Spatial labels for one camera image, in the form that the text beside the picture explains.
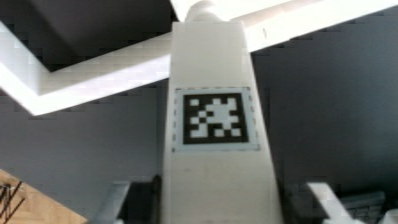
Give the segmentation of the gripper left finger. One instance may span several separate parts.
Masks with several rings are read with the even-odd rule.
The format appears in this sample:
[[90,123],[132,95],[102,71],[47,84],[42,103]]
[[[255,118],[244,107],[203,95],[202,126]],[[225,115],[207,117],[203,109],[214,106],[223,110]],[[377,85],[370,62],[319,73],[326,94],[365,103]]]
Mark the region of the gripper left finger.
[[118,181],[88,224],[161,224],[162,177]]

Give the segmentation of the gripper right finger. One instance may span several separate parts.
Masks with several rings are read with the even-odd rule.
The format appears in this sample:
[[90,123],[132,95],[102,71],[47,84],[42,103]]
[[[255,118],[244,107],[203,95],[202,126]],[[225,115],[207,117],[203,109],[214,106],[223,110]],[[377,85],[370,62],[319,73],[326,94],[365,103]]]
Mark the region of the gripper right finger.
[[328,182],[285,187],[287,224],[398,224],[398,197],[383,190],[340,194]]

